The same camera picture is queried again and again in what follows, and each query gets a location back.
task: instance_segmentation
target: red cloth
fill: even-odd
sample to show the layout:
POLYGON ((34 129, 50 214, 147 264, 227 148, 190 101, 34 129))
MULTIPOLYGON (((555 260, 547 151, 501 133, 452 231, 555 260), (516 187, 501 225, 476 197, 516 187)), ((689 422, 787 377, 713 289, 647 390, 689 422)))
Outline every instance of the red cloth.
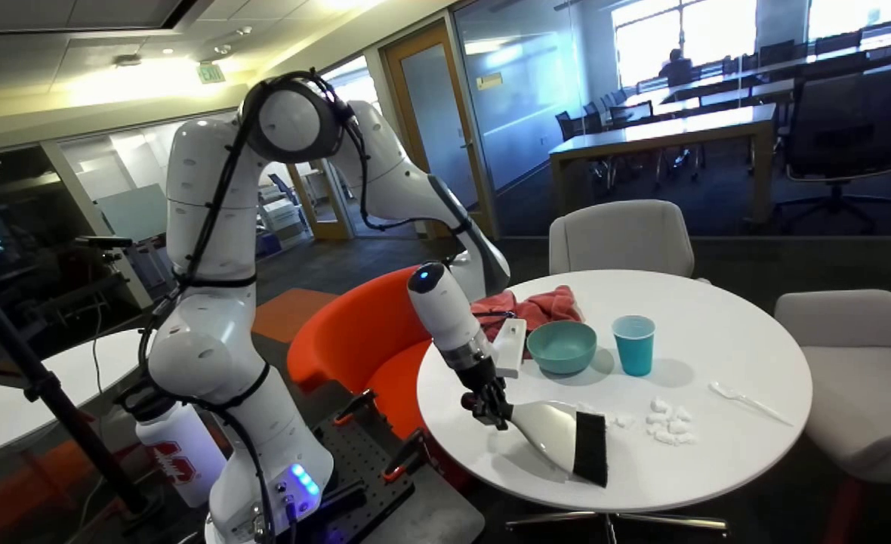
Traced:
POLYGON ((516 304, 512 289, 501 289, 496 298, 476 301, 470 313, 480 320, 480 329, 485 332, 485 338, 496 338, 508 319, 523 319, 530 329, 547 320, 581 320, 574 293, 567 285, 560 285, 551 293, 530 298, 525 304, 516 304))

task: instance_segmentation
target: office desk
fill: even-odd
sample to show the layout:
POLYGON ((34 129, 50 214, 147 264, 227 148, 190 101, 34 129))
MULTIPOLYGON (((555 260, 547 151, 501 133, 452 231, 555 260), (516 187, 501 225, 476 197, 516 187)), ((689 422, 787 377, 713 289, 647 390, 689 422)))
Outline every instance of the office desk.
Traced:
POLYGON ((516 430, 476 422, 459 401, 464 387, 428 347, 418 376, 419 415, 434 443, 476 477, 551 507, 657 515, 745 488, 799 439, 812 376, 798 341, 758 306, 707 280, 629 268, 547 275, 514 293, 525 301, 560 285, 574 289, 584 320, 597 332, 597 357, 574 377, 547 377, 525 361, 508 377, 508 401, 555 401, 611 418, 607 488, 560 472, 516 430), (648 377, 629 377, 617 364, 611 324, 623 315, 654 320, 648 377), (742 390, 787 422, 715 396, 711 381, 742 390), (654 399, 691 415, 696 443, 668 446, 648 432, 654 399))
POLYGON ((672 145, 750 138, 755 151, 755 181, 745 214, 750 225, 766 225, 774 187, 774 113, 775 106, 765 103, 574 136, 551 151, 555 214, 567 213, 567 185, 574 178, 572 170, 589 161, 611 161, 617 155, 654 151, 672 145))
MULTIPOLYGON (((75 344, 46 361, 46 369, 56 376, 60 390, 72 406, 92 406, 101 396, 95 369, 95 341, 75 344)), ((140 332, 125 329, 97 341, 101 385, 119 387, 140 369, 140 332)), ((50 430, 56 418, 41 399, 28 401, 25 390, 0 385, 0 452, 28 443, 31 437, 50 430)))

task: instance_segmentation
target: person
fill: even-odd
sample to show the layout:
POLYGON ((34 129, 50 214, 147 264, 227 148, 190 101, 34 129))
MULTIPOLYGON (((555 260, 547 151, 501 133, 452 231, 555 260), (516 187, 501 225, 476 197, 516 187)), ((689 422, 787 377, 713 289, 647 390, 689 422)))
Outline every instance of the person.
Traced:
POLYGON ((657 80, 664 80, 672 87, 691 83, 691 61, 683 57, 683 50, 675 50, 668 56, 668 63, 657 69, 657 80))

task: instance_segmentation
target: blue cup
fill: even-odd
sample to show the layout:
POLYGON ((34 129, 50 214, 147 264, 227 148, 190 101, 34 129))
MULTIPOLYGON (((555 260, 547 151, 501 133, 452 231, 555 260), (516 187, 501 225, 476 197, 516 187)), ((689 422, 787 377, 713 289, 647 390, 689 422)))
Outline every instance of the blue cup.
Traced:
POLYGON ((624 376, 648 376, 651 373, 651 338, 654 324, 644 315, 624 315, 612 324, 620 361, 624 376))

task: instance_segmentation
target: round white table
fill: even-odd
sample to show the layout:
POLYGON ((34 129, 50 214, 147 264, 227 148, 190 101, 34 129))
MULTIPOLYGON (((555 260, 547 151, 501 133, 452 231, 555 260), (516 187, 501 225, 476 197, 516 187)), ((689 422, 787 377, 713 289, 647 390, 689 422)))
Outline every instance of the round white table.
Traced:
POLYGON ((428 347, 418 377, 419 415, 441 447, 476 477, 551 507, 657 515, 739 490, 799 439, 812 377, 798 341, 758 306, 707 280, 629 268, 547 275, 514 293, 523 304, 560 285, 574 289, 581 319, 597 332, 596 364, 574 377, 547 377, 525 361, 508 377, 508 401, 603 415, 607 488, 551 467, 514 427, 497 432, 476 422, 459 406, 464 387, 428 347), (617 364, 611 324, 623 315, 654 320, 654 365, 647 377, 623 376, 617 364), (715 396, 711 381, 742 390, 787 422, 715 396), (648 432, 654 399, 691 415, 696 443, 672 446, 648 432))
MULTIPOLYGON (((112 390, 115 385, 122 385, 140 369, 140 329, 125 329, 125 332, 102 336, 97 341, 75 344, 41 364, 50 376, 56 376, 72 406, 79 408, 92 406, 95 399, 101 399, 102 390, 112 390)), ((56 420, 41 399, 28 401, 25 390, 0 387, 0 452, 54 422, 56 420)))

